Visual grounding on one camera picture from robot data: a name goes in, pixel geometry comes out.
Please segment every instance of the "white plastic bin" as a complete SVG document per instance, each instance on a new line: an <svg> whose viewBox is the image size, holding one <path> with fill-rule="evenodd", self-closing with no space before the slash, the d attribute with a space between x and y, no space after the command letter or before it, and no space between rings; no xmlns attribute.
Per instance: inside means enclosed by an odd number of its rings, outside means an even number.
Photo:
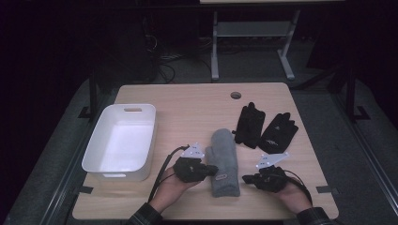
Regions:
<svg viewBox="0 0 398 225"><path fill-rule="evenodd" d="M150 173L155 133L153 105L110 105L94 128L82 167L100 180L145 180Z"/></svg>

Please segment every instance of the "dark background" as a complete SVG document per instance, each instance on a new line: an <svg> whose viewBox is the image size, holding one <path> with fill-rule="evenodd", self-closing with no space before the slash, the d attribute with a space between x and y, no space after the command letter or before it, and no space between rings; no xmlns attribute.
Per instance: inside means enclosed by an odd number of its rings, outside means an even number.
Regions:
<svg viewBox="0 0 398 225"><path fill-rule="evenodd" d="M83 3L98 5L97 1ZM0 222L70 99L91 73L99 73L102 91L107 91L111 75L117 74L125 83L150 83L156 75L154 60L145 51L141 14L82 15L72 6L76 5L69 1L0 0ZM309 67L328 69L345 63L372 89L398 128L397 14L393 0L347 1L339 13L328 15L303 10L295 37L317 38ZM164 38L179 37L170 41L183 39L188 43L208 32L201 29L201 23L208 20L205 13L183 16L186 20L155 17L155 26L150 29ZM120 33L127 26L131 30ZM101 70L100 64L109 61L109 55L118 59L111 62L119 70Z"/></svg>

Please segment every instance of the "gray carpet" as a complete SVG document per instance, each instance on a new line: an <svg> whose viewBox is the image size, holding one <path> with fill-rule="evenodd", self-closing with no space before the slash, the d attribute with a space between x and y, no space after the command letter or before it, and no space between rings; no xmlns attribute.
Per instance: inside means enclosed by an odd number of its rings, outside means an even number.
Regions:
<svg viewBox="0 0 398 225"><path fill-rule="evenodd" d="M220 54L221 77L218 82L283 82L294 86L320 72L305 67L313 43L295 42L288 58L293 70L297 72L297 78L288 82L274 52L278 45L279 43L268 44L262 51L249 49L234 54ZM210 83L209 56L209 53L204 53L198 58L181 59L168 64L176 72L174 83ZM165 67L164 72L171 77L172 71L167 69ZM164 79L159 76L153 83L164 83ZM378 108L369 89L360 82L357 82L356 103L364 107L371 120L358 121L355 126L348 123L339 101L344 92L337 96L329 94L326 91L328 83L329 78L305 91L293 91L292 95L322 170L329 185L334 188L334 198L340 211L336 224L398 224L398 217L378 184L353 127L360 130L374 149L377 159L395 186L398 185L394 172L398 159L397 130ZM99 93L100 110L112 104L117 88L112 88L111 92ZM90 131L95 126L95 120L89 122L88 119L78 118L82 107L88 106L88 93L88 82L84 82L70 102L35 170L15 202L9 214L8 224L40 224L42 220L46 221L43 224L123 222L80 221L70 215L85 175L80 166L82 151L90 137ZM62 188L59 184L63 178L68 178L69 181ZM59 208L48 208L49 205L53 205L52 199L59 200Z"/></svg>

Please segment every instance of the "sleeve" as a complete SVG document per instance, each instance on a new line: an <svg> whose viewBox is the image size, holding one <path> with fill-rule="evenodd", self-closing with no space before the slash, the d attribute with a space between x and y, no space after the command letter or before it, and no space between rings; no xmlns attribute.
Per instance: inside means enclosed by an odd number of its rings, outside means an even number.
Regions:
<svg viewBox="0 0 398 225"><path fill-rule="evenodd" d="M163 217L150 204L144 203L140 209L130 217L126 225L155 225L158 224Z"/></svg>
<svg viewBox="0 0 398 225"><path fill-rule="evenodd" d="M333 225L323 208L314 207L297 214L300 225Z"/></svg>

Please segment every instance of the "background desk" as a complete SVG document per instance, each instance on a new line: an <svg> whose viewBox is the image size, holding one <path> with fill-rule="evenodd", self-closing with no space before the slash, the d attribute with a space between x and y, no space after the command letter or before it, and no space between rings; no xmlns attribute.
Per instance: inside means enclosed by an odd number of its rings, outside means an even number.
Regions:
<svg viewBox="0 0 398 225"><path fill-rule="evenodd" d="M241 99L232 99L239 92ZM167 155L187 143L210 145L213 132L219 128L233 130L243 106L254 102L266 113L264 128L277 113L290 112L298 133L287 152L290 157L278 166L298 174L314 199L331 218L338 210L330 193L317 193L316 187L327 185L311 146L299 112L284 83L211 83L175 85L128 85L120 88L115 103L150 103L157 109L158 130L149 177L143 182L101 182L90 174L84 186L91 194L81 193L73 210L78 219L129 218L144 202ZM213 198L207 178L189 189L184 196L163 212L165 219L286 219L294 215L276 199L240 178L258 171L255 164L263 151L237 144L240 197Z"/></svg>

